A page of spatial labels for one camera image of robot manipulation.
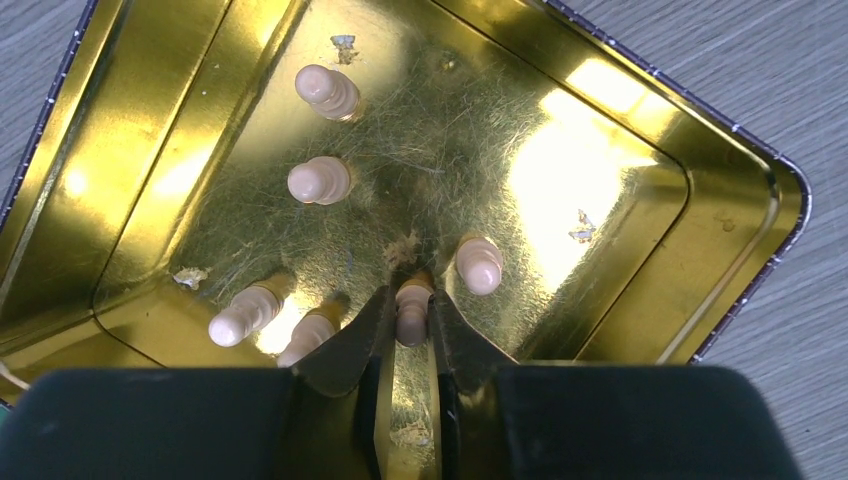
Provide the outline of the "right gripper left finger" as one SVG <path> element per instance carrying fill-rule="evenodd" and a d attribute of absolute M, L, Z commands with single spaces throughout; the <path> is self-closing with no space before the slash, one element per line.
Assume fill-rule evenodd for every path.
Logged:
<path fill-rule="evenodd" d="M 382 286 L 288 368 L 67 369 L 1 427 L 5 479 L 383 479 L 395 313 Z"/>

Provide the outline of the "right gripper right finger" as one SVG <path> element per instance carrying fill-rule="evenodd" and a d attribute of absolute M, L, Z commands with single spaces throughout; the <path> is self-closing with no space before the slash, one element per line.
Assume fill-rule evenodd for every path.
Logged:
<path fill-rule="evenodd" d="M 759 391 L 721 367 L 518 363 L 437 291 L 428 310 L 443 479 L 798 479 Z"/>

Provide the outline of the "gold metal tin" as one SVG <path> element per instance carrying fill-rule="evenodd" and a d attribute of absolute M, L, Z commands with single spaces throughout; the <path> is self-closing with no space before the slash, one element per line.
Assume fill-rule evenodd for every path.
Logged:
<path fill-rule="evenodd" d="M 352 117 L 297 95 L 310 64 L 354 82 Z M 352 177 L 331 205 L 287 187 L 319 156 Z M 558 1 L 91 1 L 3 206 L 9 416 L 59 370 L 281 368 L 305 315 L 339 333 L 412 278 L 518 363 L 701 366 L 810 193 Z M 485 296 L 473 237 L 504 257 Z M 281 311 L 216 345 L 252 285 Z M 428 318 L 416 347 L 396 318 L 383 479 L 443 479 Z"/>

